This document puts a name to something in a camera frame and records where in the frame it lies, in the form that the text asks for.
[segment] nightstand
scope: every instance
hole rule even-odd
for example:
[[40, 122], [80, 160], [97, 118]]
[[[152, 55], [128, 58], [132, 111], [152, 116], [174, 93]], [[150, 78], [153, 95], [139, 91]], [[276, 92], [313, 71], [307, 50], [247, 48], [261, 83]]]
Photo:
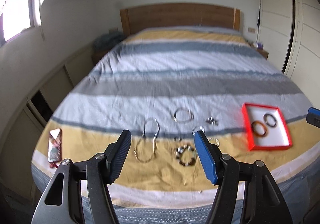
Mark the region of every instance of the nightstand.
[[96, 65], [110, 50], [111, 49], [94, 52], [93, 55], [91, 56], [93, 64]]
[[266, 60], [268, 59], [269, 53], [263, 49], [256, 49]]

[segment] open red box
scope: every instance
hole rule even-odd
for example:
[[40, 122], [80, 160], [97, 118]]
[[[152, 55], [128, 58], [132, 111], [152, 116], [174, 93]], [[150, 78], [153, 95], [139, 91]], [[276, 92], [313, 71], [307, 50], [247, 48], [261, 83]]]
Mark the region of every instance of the open red box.
[[[242, 106], [242, 113], [248, 134], [249, 150], [284, 150], [292, 146], [292, 140], [287, 124], [278, 107], [244, 103]], [[273, 128], [267, 126], [267, 135], [265, 137], [257, 137], [251, 129], [251, 124], [255, 120], [264, 123], [263, 115], [265, 113], [272, 114], [277, 120], [277, 125]]]

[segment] white cabinet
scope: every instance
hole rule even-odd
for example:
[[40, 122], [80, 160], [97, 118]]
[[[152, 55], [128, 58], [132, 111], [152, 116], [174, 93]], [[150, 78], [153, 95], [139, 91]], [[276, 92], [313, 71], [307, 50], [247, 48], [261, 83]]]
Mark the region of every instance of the white cabinet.
[[49, 107], [55, 111], [72, 89], [73, 84], [63, 67], [40, 88], [40, 91]]
[[66, 69], [74, 86], [76, 86], [94, 67], [91, 45], [81, 50], [76, 57], [66, 63]]
[[261, 0], [258, 42], [280, 71], [287, 56], [292, 29], [292, 0]]
[[296, 41], [287, 76], [320, 109], [320, 4], [317, 0], [296, 0]]
[[43, 131], [27, 106], [13, 123], [0, 155], [0, 176], [4, 185], [18, 195], [32, 201], [34, 182], [31, 158]]

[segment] bed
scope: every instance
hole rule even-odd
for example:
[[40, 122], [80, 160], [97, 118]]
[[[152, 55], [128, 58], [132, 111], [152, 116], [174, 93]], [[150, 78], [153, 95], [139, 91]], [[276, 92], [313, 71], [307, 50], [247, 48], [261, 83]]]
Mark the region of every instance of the bed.
[[[48, 134], [62, 129], [62, 158], [88, 160], [115, 142], [123, 129], [132, 144], [121, 175], [109, 186], [120, 223], [204, 223], [217, 187], [205, 177], [199, 158], [182, 166], [174, 151], [193, 146], [192, 129], [205, 128], [220, 150], [238, 161], [266, 163], [299, 223], [319, 201], [320, 129], [307, 124], [311, 105], [301, 90], [239, 32], [240, 10], [194, 3], [166, 3], [120, 11], [126, 40], [112, 49], [63, 100], [47, 123], [32, 158], [32, 174], [44, 191], [49, 167]], [[243, 103], [278, 106], [293, 146], [284, 151], [248, 151]], [[194, 118], [176, 123], [176, 109]], [[205, 124], [214, 117], [219, 125]], [[139, 162], [134, 148], [144, 123], [157, 119], [156, 156]], [[155, 126], [138, 148], [152, 153]], [[85, 181], [81, 183], [86, 224], [92, 223]], [[244, 184], [239, 184], [233, 223], [241, 215]]]

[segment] wooden headboard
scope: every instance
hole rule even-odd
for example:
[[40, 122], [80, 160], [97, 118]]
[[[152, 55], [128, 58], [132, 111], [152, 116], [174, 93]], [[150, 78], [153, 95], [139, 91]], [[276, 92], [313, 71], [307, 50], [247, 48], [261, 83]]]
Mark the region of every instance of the wooden headboard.
[[120, 10], [126, 36], [150, 27], [217, 26], [240, 29], [240, 10], [198, 3], [165, 3]]

